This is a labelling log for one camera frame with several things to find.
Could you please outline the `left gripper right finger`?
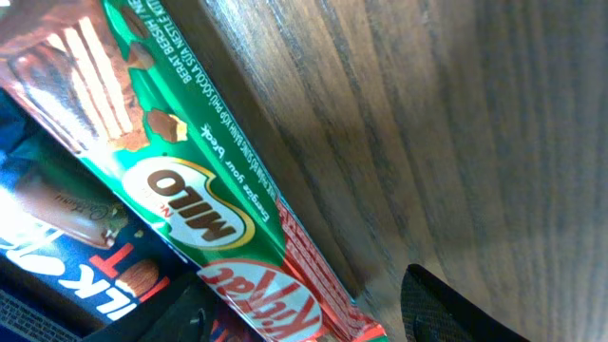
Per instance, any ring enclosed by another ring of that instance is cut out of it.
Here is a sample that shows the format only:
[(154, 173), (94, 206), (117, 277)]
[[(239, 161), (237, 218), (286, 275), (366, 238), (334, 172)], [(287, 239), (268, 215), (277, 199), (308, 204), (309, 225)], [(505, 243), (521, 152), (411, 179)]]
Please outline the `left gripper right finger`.
[(419, 264), (407, 267), (401, 313), (412, 342), (525, 342)]

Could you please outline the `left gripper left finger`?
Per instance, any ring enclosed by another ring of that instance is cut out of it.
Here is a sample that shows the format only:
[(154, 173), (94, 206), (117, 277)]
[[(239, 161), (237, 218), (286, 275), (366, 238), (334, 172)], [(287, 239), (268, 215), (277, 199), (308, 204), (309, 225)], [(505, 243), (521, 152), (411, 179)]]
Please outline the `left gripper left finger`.
[(218, 297), (201, 280), (178, 279), (84, 341), (208, 341), (218, 304)]

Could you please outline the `green red KitKat bar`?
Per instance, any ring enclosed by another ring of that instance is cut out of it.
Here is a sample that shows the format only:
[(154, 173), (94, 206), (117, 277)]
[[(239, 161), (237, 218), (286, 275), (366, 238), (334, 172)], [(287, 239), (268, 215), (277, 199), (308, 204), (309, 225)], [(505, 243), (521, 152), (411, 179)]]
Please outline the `green red KitKat bar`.
[(1, 85), (265, 339), (386, 339), (161, 2), (3, 2)]

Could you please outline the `blue Dairy Milk bar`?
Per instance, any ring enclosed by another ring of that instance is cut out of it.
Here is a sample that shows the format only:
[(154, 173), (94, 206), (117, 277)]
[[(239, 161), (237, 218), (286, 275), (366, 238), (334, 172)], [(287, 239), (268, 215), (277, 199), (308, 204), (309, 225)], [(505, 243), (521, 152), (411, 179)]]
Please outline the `blue Dairy Milk bar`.
[[(2, 96), (3, 340), (84, 341), (196, 272)], [(258, 340), (219, 298), (215, 314), (208, 341)]]

